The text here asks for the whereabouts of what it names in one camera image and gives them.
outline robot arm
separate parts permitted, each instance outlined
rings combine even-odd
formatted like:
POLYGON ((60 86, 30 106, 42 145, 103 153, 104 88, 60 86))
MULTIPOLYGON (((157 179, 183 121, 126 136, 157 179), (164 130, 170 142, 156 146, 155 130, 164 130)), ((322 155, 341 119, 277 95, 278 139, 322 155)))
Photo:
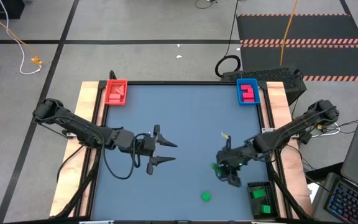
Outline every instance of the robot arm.
POLYGON ((172 157, 154 157, 155 145, 177 147, 167 141, 160 133, 160 126, 155 125, 153 136, 143 134, 142 139, 135 138, 135 134, 123 128, 100 127, 73 114, 63 106, 63 103, 54 99, 46 99, 40 103, 33 112, 35 122, 40 124, 57 124, 69 132, 76 134, 80 144, 86 147, 105 147, 114 149, 118 147, 121 152, 149 156, 147 173, 152 175, 153 166, 163 162, 172 161, 172 157))
POLYGON ((216 171, 220 180, 226 180, 230 185, 240 187, 241 181, 237 171, 253 159, 262 161, 275 149, 285 147, 291 136, 299 134, 308 127, 329 126, 337 121, 339 112, 328 100, 320 100, 308 111, 292 122, 275 131, 258 134, 245 140, 243 146, 232 149, 231 138, 227 137, 226 145, 216 154, 216 171))

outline concrete floor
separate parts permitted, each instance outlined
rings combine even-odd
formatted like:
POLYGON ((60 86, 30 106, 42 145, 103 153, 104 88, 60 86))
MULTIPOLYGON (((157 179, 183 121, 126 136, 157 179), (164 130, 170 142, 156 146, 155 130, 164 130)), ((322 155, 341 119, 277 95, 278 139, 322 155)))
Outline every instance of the concrete floor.
MULTIPOLYGON (((58 40, 73 0, 34 0, 23 16, 11 21, 22 39, 58 40)), ((238 13, 290 13, 295 0, 247 0, 238 13)), ((80 0, 69 40, 228 39, 235 0, 220 0, 209 9, 194 7, 194 0, 80 0)), ((347 0, 358 25, 358 1, 347 0)), ((300 1, 299 13, 343 13, 339 0, 300 1)), ((0 39, 8 39, 0 27, 0 39)), ((238 39, 234 29, 233 39, 238 39)), ((0 204, 29 127, 56 45, 33 45, 45 62, 40 73, 21 75, 21 53, 17 45, 0 44, 0 204)), ((239 54, 231 47, 232 54, 239 54)), ((113 69, 129 80, 219 80, 215 63, 223 56, 222 44, 155 45, 65 45, 48 97, 58 98, 74 110, 80 83, 108 78, 113 69)), ((29 63, 25 71, 35 67, 29 63)), ((235 66, 226 62, 222 71, 235 66)), ((339 123, 358 118, 358 83, 306 82, 295 114, 322 98, 341 111, 339 123)), ((316 168, 344 159, 351 134, 313 139, 301 147, 304 157, 316 168)), ((65 139, 36 129, 5 222, 47 218, 55 191, 55 176, 62 162, 65 139)))

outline keyboard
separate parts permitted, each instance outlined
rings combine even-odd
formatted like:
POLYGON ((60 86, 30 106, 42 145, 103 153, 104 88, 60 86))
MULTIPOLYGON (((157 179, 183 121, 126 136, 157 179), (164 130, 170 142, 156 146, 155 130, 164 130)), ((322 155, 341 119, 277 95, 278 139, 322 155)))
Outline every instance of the keyboard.
POLYGON ((331 192, 325 209, 346 223, 358 224, 358 188, 340 179, 331 192))

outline red block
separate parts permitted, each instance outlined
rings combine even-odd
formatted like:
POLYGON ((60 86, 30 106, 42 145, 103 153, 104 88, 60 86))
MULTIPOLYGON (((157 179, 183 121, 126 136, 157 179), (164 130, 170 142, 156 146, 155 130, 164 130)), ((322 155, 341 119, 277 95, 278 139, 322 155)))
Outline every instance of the red block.
POLYGON ((244 103, 255 103, 255 99, 242 99, 244 103))
POLYGON ((124 85, 120 86, 119 88, 116 88, 115 91, 121 96, 124 96, 124 85))
POLYGON ((110 99, 110 100, 119 100, 120 97, 121 97, 120 94, 111 93, 111 94, 109 95, 109 99, 110 99))
POLYGON ((241 90, 248 90, 249 88, 252 89, 252 86, 251 86, 251 85, 248 85, 248 84, 246 84, 246 85, 241 85, 240 87, 241 87, 241 90))
POLYGON ((243 99, 254 99, 254 93, 242 93, 242 98, 243 99))

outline green object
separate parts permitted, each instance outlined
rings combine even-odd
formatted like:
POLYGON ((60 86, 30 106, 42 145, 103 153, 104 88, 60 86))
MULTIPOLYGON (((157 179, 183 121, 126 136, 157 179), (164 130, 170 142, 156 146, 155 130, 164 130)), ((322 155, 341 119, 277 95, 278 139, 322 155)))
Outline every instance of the green object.
POLYGON ((201 194, 201 198, 205 202, 209 202, 211 200, 211 195, 208 192, 203 192, 203 194, 201 194))
POLYGON ((216 163, 211 163, 211 168, 220 176, 222 175, 221 168, 216 163))
POLYGON ((262 205, 262 213, 270 214, 270 206, 269 205, 262 205))
POLYGON ((265 195, 266 193, 264 189, 255 190, 252 192, 253 198, 260 198, 260 197, 264 197, 265 195))

